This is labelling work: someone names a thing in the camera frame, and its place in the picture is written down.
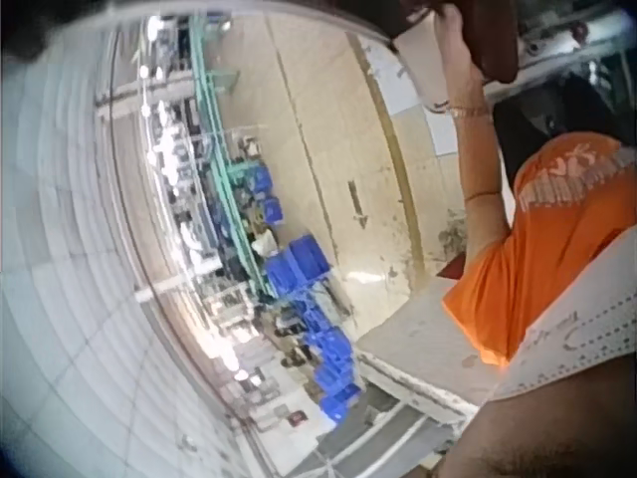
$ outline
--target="blue bin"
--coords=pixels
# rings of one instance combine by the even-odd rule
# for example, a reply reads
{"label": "blue bin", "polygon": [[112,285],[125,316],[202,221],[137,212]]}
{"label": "blue bin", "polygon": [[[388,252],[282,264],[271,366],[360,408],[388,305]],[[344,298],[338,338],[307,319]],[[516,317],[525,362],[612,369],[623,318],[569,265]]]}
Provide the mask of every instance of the blue bin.
{"label": "blue bin", "polygon": [[360,395],[362,390],[355,383],[348,384],[344,389],[337,393],[334,398],[341,403],[349,403],[350,400]]}
{"label": "blue bin", "polygon": [[353,382],[353,372],[334,373],[325,366],[315,370],[315,382],[328,395],[336,395]]}
{"label": "blue bin", "polygon": [[350,357],[352,353],[351,343],[343,331],[338,327],[332,327],[320,338],[318,347],[326,354],[339,358]]}
{"label": "blue bin", "polygon": [[349,401],[359,396],[361,392],[358,385],[350,383],[336,395],[325,396],[318,405],[329,418],[340,424],[347,418]]}
{"label": "blue bin", "polygon": [[290,243],[292,255],[308,280],[315,280],[329,272],[329,262],[313,235],[308,234]]}
{"label": "blue bin", "polygon": [[320,338],[322,337],[323,332],[308,332],[304,336],[304,342],[311,347],[320,348]]}
{"label": "blue bin", "polygon": [[354,362],[351,357],[334,359],[330,356],[323,355],[322,366],[337,375],[353,375]]}
{"label": "blue bin", "polygon": [[325,316],[320,307],[306,309],[302,314],[302,318],[310,332],[328,331],[331,328],[329,319]]}
{"label": "blue bin", "polygon": [[275,224],[283,221],[283,209],[281,208],[279,199],[274,196],[270,196],[259,201],[259,205],[263,210],[263,218],[266,224],[274,226]]}
{"label": "blue bin", "polygon": [[270,171],[266,166],[253,167],[247,173],[248,189],[253,194],[259,194],[260,192],[268,193],[272,190],[273,182]]}
{"label": "blue bin", "polygon": [[266,274],[280,297],[290,294],[299,286],[297,276],[284,254],[277,254],[266,261]]}
{"label": "blue bin", "polygon": [[266,273],[279,296],[310,287],[329,272],[329,263],[312,235],[290,243],[266,261]]}
{"label": "blue bin", "polygon": [[340,403],[331,396],[324,397],[319,403],[320,409],[336,424],[341,424],[347,418],[347,405]]}

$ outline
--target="worker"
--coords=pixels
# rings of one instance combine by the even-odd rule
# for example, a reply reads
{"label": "worker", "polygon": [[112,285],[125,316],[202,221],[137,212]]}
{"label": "worker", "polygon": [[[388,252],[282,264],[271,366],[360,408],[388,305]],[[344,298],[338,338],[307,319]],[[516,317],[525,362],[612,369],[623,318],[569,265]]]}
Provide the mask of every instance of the worker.
{"label": "worker", "polygon": [[[495,123],[514,121],[501,137],[516,200],[510,227],[496,129],[458,9],[444,7],[435,28],[468,228],[465,272],[444,305],[502,370],[437,476],[637,476],[637,153],[580,81],[563,91],[580,101],[577,131],[548,142],[495,110]],[[535,150],[515,164],[512,144],[530,139]]]}

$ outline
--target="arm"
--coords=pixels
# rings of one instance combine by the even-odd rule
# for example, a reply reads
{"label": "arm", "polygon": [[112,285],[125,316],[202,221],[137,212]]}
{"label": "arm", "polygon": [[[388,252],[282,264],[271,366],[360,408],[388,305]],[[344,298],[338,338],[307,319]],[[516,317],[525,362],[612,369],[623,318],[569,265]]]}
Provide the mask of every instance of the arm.
{"label": "arm", "polygon": [[[453,108],[487,111],[482,75],[473,65],[462,38],[462,18],[446,7],[436,19],[436,36],[443,61],[449,103]],[[487,246],[510,234],[502,197],[498,139],[487,114],[455,118],[460,181],[467,211],[467,265]]]}

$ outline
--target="ceiling light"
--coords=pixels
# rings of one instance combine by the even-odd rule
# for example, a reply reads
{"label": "ceiling light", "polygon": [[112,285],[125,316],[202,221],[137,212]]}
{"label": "ceiling light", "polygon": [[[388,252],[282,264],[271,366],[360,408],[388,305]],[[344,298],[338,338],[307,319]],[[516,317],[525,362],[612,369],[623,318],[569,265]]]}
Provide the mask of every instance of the ceiling light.
{"label": "ceiling light", "polygon": [[157,155],[153,151],[149,151],[146,154],[146,159],[148,159],[148,162],[150,163],[151,166],[154,166],[155,164],[157,164]]}
{"label": "ceiling light", "polygon": [[163,22],[157,16],[152,16],[148,19],[148,25],[146,26],[146,36],[150,43],[154,42],[159,35],[159,30],[163,26]]}
{"label": "ceiling light", "polygon": [[248,378],[248,373],[245,370],[239,370],[236,374],[235,374],[235,380],[237,381],[241,381],[241,380],[245,380]]}

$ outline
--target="beige floor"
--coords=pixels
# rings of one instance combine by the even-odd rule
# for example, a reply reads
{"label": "beige floor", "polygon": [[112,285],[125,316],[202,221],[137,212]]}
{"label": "beige floor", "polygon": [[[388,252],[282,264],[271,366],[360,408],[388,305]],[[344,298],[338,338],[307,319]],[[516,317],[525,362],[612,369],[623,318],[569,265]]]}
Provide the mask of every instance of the beige floor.
{"label": "beige floor", "polygon": [[237,18],[206,54],[240,71],[221,97],[223,123],[259,127],[281,238],[317,237],[362,336],[444,263],[439,235],[462,209],[455,159],[435,157],[422,110],[388,115],[357,39],[329,26]]}

